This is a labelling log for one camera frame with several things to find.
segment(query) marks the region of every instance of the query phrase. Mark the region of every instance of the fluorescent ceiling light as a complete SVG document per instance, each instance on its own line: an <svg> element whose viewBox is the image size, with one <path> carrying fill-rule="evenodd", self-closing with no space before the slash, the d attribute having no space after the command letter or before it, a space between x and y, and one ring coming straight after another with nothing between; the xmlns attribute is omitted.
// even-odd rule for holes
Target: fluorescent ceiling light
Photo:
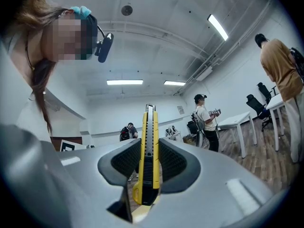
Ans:
<svg viewBox="0 0 304 228"><path fill-rule="evenodd" d="M164 85L168 85L168 86L184 86L186 83L184 82L174 82L174 81L165 81L165 83L163 83Z"/></svg>
<svg viewBox="0 0 304 228"><path fill-rule="evenodd" d="M223 27L212 14L209 15L207 20L218 30L224 40L228 39L227 33L224 31Z"/></svg>
<svg viewBox="0 0 304 228"><path fill-rule="evenodd" d="M106 83L109 86L114 85L141 85L143 80L107 80Z"/></svg>

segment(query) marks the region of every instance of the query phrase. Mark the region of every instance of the white ceiling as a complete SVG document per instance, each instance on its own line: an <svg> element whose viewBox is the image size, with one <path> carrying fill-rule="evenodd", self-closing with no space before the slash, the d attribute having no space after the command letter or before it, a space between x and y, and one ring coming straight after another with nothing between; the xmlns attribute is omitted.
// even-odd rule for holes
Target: white ceiling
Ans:
<svg viewBox="0 0 304 228"><path fill-rule="evenodd" d="M90 100L172 95L215 52L222 37L207 21L213 14L229 38L216 52L220 58L261 13L268 0L52 0L69 8L87 6L100 27L114 34L108 59L59 65L69 80L77 80ZM124 16L121 8L133 13ZM143 79L143 85L107 86L107 79Z"/></svg>

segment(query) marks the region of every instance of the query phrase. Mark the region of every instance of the woman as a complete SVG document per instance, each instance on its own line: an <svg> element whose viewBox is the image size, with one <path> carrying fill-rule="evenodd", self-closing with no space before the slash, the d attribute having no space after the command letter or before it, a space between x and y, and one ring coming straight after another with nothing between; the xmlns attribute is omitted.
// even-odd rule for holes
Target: woman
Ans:
<svg viewBox="0 0 304 228"><path fill-rule="evenodd" d="M56 63L88 59L96 47L97 21L90 13L86 7L66 9L51 7L46 0L25 0L2 38L11 61L33 90L17 126L40 140L50 142L52 133L44 91Z"/></svg>
<svg viewBox="0 0 304 228"><path fill-rule="evenodd" d="M206 110L205 107L205 98L207 98L205 95L196 95L194 97L194 101L196 104L196 110L195 113L198 116L199 121L203 122L204 134L206 138L209 140L210 147L209 150L218 152L219 151L219 139L216 132L216 125L214 123L215 117L219 116L219 113L216 114L210 114ZM199 133L199 140L202 144L202 133Z"/></svg>

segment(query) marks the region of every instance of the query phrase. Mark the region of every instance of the tan shirt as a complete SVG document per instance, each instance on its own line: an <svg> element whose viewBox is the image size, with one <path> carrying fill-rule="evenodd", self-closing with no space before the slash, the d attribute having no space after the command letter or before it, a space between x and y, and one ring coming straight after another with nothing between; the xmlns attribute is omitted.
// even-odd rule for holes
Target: tan shirt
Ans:
<svg viewBox="0 0 304 228"><path fill-rule="evenodd" d="M303 88L303 82L288 55L290 50L280 40L267 42L261 51L261 64L276 83L283 101L296 97Z"/></svg>

